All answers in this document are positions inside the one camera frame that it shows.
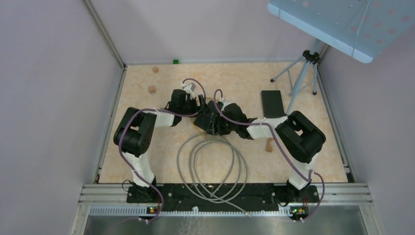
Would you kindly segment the black network switch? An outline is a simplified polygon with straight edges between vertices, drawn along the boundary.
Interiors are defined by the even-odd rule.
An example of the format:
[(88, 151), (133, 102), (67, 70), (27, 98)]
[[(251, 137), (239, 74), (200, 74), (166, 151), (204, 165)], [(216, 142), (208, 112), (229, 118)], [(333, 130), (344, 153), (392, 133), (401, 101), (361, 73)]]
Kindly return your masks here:
[(285, 116), (280, 90), (261, 91), (261, 104), (265, 118), (281, 118)]
[[(207, 113), (210, 113), (210, 112), (217, 113), (213, 100), (209, 100), (209, 102), (207, 103)], [(205, 131), (206, 126), (205, 126), (205, 119), (203, 116), (204, 114), (200, 114), (198, 117), (196, 117), (193, 124)]]

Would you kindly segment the grey tripod stand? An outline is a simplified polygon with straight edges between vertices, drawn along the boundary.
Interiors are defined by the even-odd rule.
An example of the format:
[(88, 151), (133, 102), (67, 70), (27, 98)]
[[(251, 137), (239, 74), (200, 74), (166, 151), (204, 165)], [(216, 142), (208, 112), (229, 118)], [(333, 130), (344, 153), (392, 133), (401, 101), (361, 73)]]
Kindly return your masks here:
[[(288, 78), (289, 78), (289, 82), (290, 82), (290, 93), (289, 96), (291, 97), (291, 100), (289, 102), (288, 108), (286, 110), (286, 115), (291, 113), (291, 110), (293, 108), (295, 99), (298, 95), (298, 93), (300, 91), (302, 91), (304, 88), (312, 85), (313, 86), (313, 91), (312, 91), (312, 95), (316, 95), (317, 94), (317, 86), (318, 86), (318, 63), (321, 60), (321, 56), (320, 56), (320, 46), (322, 44), (322, 41), (319, 39), (316, 39), (313, 47), (311, 50), (305, 50), (302, 55), (297, 58), (294, 62), (292, 62), (290, 65), (288, 65), (285, 69), (283, 69), (280, 73), (278, 73), (276, 76), (274, 76), (273, 78), (270, 79), (270, 82), (273, 83), (275, 82), (279, 77), (281, 77), (284, 73), (288, 74)], [(304, 62), (296, 80), (294, 83), (292, 83), (292, 79), (291, 79), (291, 74), (290, 74), (290, 69), (298, 64), (299, 62)], [(309, 82), (306, 85), (302, 85), (305, 76), (307, 74), (307, 71), (309, 68), (313, 69), (313, 80), (311, 82)]]

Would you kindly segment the small wooden piece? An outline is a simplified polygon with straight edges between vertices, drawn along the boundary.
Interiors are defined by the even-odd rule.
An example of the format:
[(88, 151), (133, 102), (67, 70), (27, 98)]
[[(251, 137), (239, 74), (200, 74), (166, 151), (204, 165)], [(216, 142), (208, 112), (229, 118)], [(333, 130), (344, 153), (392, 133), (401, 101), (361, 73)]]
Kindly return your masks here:
[(274, 139), (272, 139), (272, 138), (267, 139), (266, 147), (265, 147), (266, 152), (270, 152), (270, 153), (273, 152), (273, 147), (272, 147), (273, 141), (274, 141)]

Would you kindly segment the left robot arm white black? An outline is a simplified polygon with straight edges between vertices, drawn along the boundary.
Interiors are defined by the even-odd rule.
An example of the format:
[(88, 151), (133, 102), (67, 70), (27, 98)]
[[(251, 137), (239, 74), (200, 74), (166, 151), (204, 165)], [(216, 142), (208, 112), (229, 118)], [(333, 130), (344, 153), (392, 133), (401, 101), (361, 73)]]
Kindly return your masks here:
[(156, 176), (152, 172), (148, 149), (154, 129), (174, 127), (182, 118), (197, 117), (206, 104), (206, 93), (195, 96), (192, 91), (175, 89), (171, 100), (163, 108), (125, 111), (113, 137), (122, 159), (131, 169), (132, 187), (144, 202), (152, 202), (157, 196)]

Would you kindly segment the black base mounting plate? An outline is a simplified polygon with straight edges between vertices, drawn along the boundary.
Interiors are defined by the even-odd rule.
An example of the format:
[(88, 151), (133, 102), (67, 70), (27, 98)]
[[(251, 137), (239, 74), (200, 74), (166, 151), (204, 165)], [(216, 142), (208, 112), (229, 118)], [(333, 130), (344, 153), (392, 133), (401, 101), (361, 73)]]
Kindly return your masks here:
[(320, 201), (316, 186), (296, 189), (288, 184), (157, 184), (155, 188), (131, 185), (126, 202), (149, 204), (149, 213), (186, 212), (197, 207), (201, 212), (277, 211), (282, 207), (308, 206)]

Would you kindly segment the wooden cube near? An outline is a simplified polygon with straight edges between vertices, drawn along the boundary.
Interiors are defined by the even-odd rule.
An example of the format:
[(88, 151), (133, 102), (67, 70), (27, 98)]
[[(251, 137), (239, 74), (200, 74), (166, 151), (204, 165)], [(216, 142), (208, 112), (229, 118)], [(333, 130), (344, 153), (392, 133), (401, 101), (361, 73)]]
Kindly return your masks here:
[(149, 86), (148, 87), (148, 91), (150, 94), (154, 94), (157, 92), (156, 87), (155, 86)]

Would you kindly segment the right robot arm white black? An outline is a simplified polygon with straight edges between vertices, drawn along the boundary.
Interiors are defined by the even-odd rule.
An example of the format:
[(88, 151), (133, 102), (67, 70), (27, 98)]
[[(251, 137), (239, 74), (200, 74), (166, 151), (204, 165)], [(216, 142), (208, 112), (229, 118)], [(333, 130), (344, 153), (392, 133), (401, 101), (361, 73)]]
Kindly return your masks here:
[(211, 135), (235, 132), (247, 140), (271, 139), (276, 141), (284, 158), (292, 167), (287, 182), (287, 196), (301, 201), (311, 181), (316, 158), (326, 141), (325, 134), (303, 113), (294, 111), (277, 118), (247, 118), (235, 103), (209, 101), (207, 110), (197, 121), (198, 127)]

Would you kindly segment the light blue perforated board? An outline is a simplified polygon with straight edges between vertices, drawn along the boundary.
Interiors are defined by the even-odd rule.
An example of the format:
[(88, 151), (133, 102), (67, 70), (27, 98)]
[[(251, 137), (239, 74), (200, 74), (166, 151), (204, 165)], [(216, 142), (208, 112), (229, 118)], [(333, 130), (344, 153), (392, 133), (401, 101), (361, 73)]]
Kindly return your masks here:
[(267, 9), (362, 63), (415, 23), (413, 0), (271, 0)]

